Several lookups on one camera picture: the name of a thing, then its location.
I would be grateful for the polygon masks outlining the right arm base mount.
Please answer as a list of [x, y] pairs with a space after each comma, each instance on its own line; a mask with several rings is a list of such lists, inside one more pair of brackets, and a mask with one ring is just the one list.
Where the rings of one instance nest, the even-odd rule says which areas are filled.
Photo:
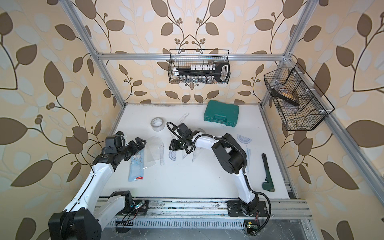
[[227, 201], [226, 204], [230, 217], [267, 217], [269, 214], [265, 201], [246, 204], [241, 200], [232, 200]]

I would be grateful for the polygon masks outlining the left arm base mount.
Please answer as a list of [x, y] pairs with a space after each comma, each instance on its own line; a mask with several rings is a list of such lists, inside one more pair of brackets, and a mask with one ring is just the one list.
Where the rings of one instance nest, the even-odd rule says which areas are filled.
[[130, 191], [118, 191], [113, 192], [110, 197], [123, 196], [125, 200], [124, 208], [118, 213], [119, 215], [129, 215], [135, 211], [143, 212], [144, 215], [148, 211], [149, 200], [137, 200], [134, 201]]

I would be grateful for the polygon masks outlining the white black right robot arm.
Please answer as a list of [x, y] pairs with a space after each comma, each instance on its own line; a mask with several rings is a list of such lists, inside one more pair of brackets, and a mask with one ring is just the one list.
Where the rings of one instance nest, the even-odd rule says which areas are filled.
[[185, 151], [191, 154], [198, 148], [212, 150], [220, 166], [235, 176], [241, 211], [250, 216], [256, 212], [260, 199], [252, 190], [246, 176], [247, 154], [230, 134], [216, 137], [200, 131], [192, 131], [184, 123], [175, 125], [167, 122], [168, 130], [176, 137], [171, 140], [171, 151]]

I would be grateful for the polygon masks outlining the blue ruler set pouch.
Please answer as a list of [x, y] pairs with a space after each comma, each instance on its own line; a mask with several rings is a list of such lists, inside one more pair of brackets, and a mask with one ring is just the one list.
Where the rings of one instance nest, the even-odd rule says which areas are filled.
[[144, 177], [144, 158], [145, 151], [141, 150], [136, 155], [132, 156], [130, 161], [129, 182], [142, 180]]

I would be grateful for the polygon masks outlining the blue straight ruler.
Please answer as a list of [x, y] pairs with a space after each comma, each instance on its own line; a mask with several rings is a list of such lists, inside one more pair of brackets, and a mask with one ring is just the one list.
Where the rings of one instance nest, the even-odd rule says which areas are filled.
[[252, 150], [249, 148], [246, 148], [246, 155], [247, 155], [247, 166], [245, 167], [246, 173], [248, 172], [249, 166], [251, 163], [251, 154], [252, 154]]

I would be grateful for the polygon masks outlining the blue protractor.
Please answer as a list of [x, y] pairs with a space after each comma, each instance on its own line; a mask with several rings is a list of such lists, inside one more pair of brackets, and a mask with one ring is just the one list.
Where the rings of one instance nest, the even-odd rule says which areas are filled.
[[249, 144], [252, 142], [252, 139], [251, 138], [247, 138], [245, 136], [242, 136], [242, 135], [239, 135], [237, 134], [237, 139], [239, 142], [241, 142], [242, 144]]

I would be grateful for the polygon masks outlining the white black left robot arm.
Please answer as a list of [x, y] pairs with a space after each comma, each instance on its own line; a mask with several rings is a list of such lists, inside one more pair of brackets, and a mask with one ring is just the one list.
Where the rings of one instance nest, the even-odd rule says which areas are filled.
[[90, 174], [78, 193], [62, 212], [49, 219], [52, 240], [99, 240], [117, 214], [125, 214], [122, 223], [126, 223], [130, 214], [137, 214], [147, 207], [148, 200], [135, 203], [130, 191], [117, 191], [110, 194], [106, 204], [96, 209], [99, 197], [118, 165], [137, 155], [146, 143], [141, 138], [128, 142], [123, 132], [106, 138], [105, 147], [92, 163]]

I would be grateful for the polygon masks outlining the clear triangle ruler long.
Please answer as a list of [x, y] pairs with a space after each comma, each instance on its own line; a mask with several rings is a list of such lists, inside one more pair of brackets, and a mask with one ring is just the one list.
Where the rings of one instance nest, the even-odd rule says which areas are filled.
[[195, 150], [193, 152], [192, 163], [194, 163], [196, 161], [196, 159], [198, 158], [198, 156], [202, 152], [202, 150], [203, 150], [203, 148], [195, 148]]

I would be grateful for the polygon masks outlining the clear straight ruler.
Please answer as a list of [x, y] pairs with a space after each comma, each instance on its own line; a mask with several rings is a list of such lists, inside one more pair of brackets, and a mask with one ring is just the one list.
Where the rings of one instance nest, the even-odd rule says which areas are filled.
[[164, 144], [160, 144], [160, 165], [165, 165], [165, 157], [164, 157]]

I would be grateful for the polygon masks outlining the clear triangle ruler small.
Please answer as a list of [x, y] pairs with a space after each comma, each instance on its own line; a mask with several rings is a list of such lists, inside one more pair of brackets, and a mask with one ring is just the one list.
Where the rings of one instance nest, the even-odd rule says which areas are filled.
[[184, 160], [185, 158], [187, 158], [189, 156], [189, 154], [187, 154], [186, 151], [183, 151], [182, 153], [182, 160]]

